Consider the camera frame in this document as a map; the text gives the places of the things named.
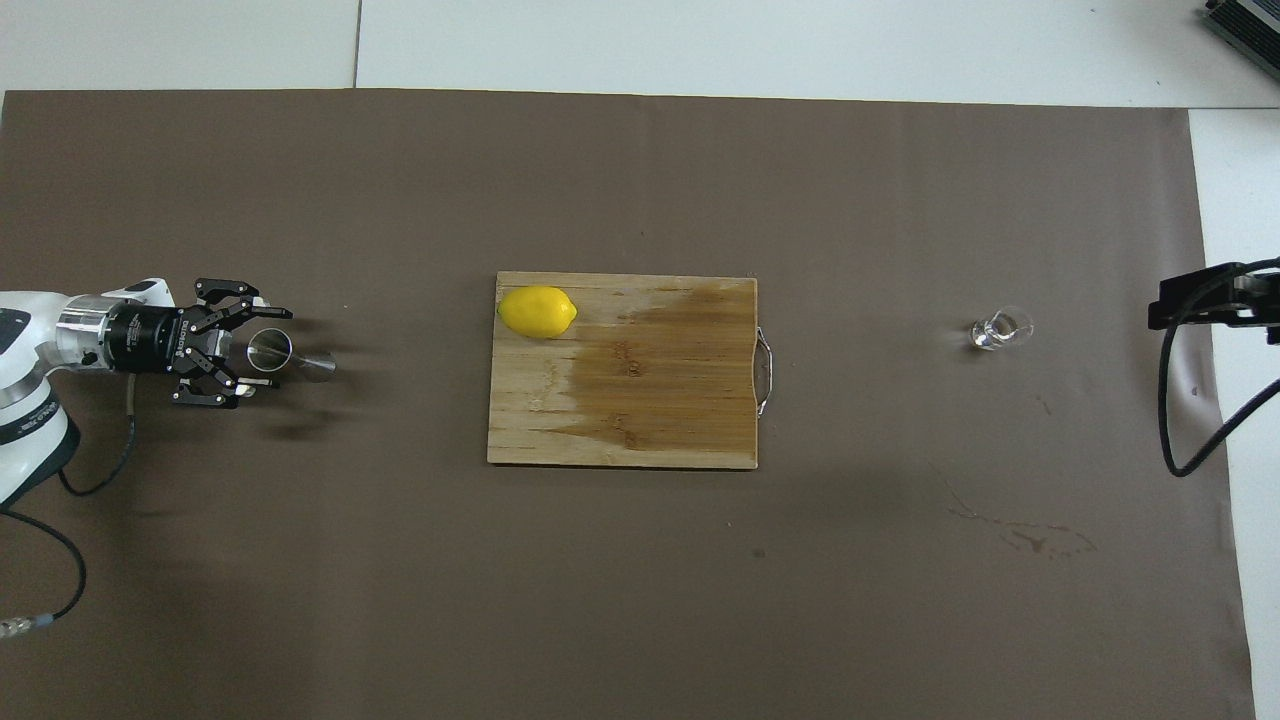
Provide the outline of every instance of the brown paper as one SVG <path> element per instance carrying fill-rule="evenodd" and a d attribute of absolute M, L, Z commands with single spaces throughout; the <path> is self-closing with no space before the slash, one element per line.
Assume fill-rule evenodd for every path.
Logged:
<path fill-rule="evenodd" d="M 1225 454 L 1166 474 L 1144 305 L 1203 265 L 1181 110 L 9 92 L 0 286 L 246 279 L 332 383 L 138 383 L 10 719 L 1251 717 Z M 500 269 L 755 277 L 755 473 L 485 462 Z M 965 328 L 1027 309 L 1025 346 Z M 256 327 L 238 334 L 243 342 Z M 1217 424 L 1180 337 L 1183 457 Z M 60 377 L 96 480 L 120 377 Z M 60 547 L 0 525 L 4 615 Z"/>

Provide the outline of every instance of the wire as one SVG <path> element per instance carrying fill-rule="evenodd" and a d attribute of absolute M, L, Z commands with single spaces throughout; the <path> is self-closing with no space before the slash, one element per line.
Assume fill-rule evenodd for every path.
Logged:
<path fill-rule="evenodd" d="M 124 413 L 129 418 L 129 438 L 124 442 L 124 451 L 120 454 L 120 460 L 116 461 L 115 468 L 113 468 L 111 471 L 108 473 L 106 479 L 87 489 L 77 489 L 74 486 L 72 486 L 70 480 L 67 479 L 67 473 L 63 469 L 59 469 L 58 479 L 61 480 L 63 487 L 67 488 L 67 492 L 74 495 L 76 497 L 86 497 L 93 495 L 95 492 L 110 484 L 111 480 L 114 480 L 115 477 L 120 474 L 120 470 L 124 469 L 124 464 L 129 461 L 129 455 L 133 454 L 133 447 L 137 445 L 138 439 L 138 418 L 133 413 L 133 388 L 134 384 L 137 383 L 137 379 L 138 379 L 137 374 L 131 374 L 128 387 L 124 391 Z"/>
<path fill-rule="evenodd" d="M 1215 450 L 1217 450 L 1217 446 L 1222 445 L 1226 436 L 1231 434 L 1235 428 L 1240 427 L 1240 423 L 1248 419 L 1254 410 L 1262 407 L 1266 401 L 1271 400 L 1276 395 L 1280 395 L 1280 378 L 1277 378 L 1275 382 L 1262 388 L 1260 393 L 1249 398 L 1248 402 L 1242 405 L 1228 421 L 1222 423 L 1222 427 L 1210 436 L 1204 445 L 1196 451 L 1196 455 L 1193 455 L 1185 465 L 1179 466 L 1174 460 L 1174 451 L 1169 439 L 1169 356 L 1172 354 L 1174 348 L 1174 333 L 1178 332 L 1178 325 L 1183 324 L 1187 320 L 1187 316 L 1190 315 L 1196 304 L 1219 286 L 1226 284 L 1228 282 L 1252 272 L 1265 270 L 1268 268 L 1280 269 L 1280 258 L 1248 263 L 1240 265 L 1239 268 L 1225 270 L 1221 274 L 1204 281 L 1187 297 L 1183 305 L 1178 309 L 1178 313 L 1175 313 L 1172 319 L 1169 322 L 1169 328 L 1165 329 L 1165 342 L 1160 346 L 1160 383 L 1156 389 L 1156 414 L 1160 421 L 1160 451 L 1165 456 L 1165 466 L 1169 468 L 1169 471 L 1175 478 L 1185 478 L 1187 475 L 1194 473 L 1196 469 L 1201 466 L 1201 462 L 1204 462 L 1204 460 Z"/>
<path fill-rule="evenodd" d="M 54 528 L 41 523 L 35 518 L 29 518 L 27 515 L 23 515 L 22 512 L 15 512 L 13 510 L 0 510 L 0 515 L 13 518 L 19 523 L 26 523 L 32 528 L 36 528 L 37 530 L 44 530 L 45 533 L 49 533 L 54 539 L 63 543 L 63 546 L 65 546 L 67 550 L 72 553 L 72 557 L 76 560 L 76 570 L 77 573 L 79 573 L 79 582 L 76 584 L 76 594 L 72 596 L 72 598 L 67 602 L 67 605 L 63 606 L 61 610 L 54 612 L 54 620 L 70 612 L 72 607 L 76 607 L 76 603 L 79 602 L 81 596 L 84 594 L 84 584 L 88 582 L 88 570 L 84 568 L 84 556 L 81 555 L 79 548 L 76 547 L 76 543 L 73 543 L 70 538 L 68 538 L 67 536 L 59 533 Z"/>

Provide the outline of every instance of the glass cup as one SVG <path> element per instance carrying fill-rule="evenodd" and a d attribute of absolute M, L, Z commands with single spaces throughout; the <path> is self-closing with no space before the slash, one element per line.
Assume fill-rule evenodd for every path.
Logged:
<path fill-rule="evenodd" d="M 1009 305 L 974 323 L 969 341 L 978 350 L 1000 350 L 1027 342 L 1034 329 L 1025 310 Z"/>

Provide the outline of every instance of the lemon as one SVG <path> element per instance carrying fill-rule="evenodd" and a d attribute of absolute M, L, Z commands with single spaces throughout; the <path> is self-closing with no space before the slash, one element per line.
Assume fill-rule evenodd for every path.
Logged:
<path fill-rule="evenodd" d="M 549 338 L 568 329 L 577 307 L 558 287 L 531 284 L 517 287 L 498 304 L 498 316 L 525 337 Z"/>

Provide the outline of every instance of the water stain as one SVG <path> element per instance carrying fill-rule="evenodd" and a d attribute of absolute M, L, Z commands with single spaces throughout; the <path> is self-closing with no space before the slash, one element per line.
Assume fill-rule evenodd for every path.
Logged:
<path fill-rule="evenodd" d="M 550 401 L 550 395 L 556 389 L 557 382 L 559 382 L 559 368 L 556 363 L 547 360 L 543 363 L 543 387 L 530 393 L 529 410 L 534 413 L 541 411 Z"/>
<path fill-rule="evenodd" d="M 960 498 L 955 487 L 951 486 L 951 480 L 946 479 L 946 477 L 943 477 L 937 468 L 933 470 L 938 473 L 938 477 L 942 478 L 942 483 L 946 484 L 947 491 L 951 492 L 951 498 L 960 506 L 947 507 L 947 512 L 951 512 L 956 518 L 964 518 L 965 520 L 978 520 L 980 523 L 993 525 L 997 529 L 1000 539 L 1018 552 L 1030 552 L 1032 555 L 1039 555 L 1042 557 L 1055 560 L 1057 557 L 1070 557 L 1083 552 L 1097 552 L 1098 550 L 1098 546 L 1093 544 L 1093 541 L 1089 539 L 1088 536 L 1079 530 L 1073 530 L 1066 525 L 1028 523 L 1024 520 L 1005 520 L 1002 518 L 983 515 Z"/>
<path fill-rule="evenodd" d="M 754 457 L 755 284 L 659 290 L 660 306 L 579 328 L 566 395 L 580 419 L 550 432 Z"/>

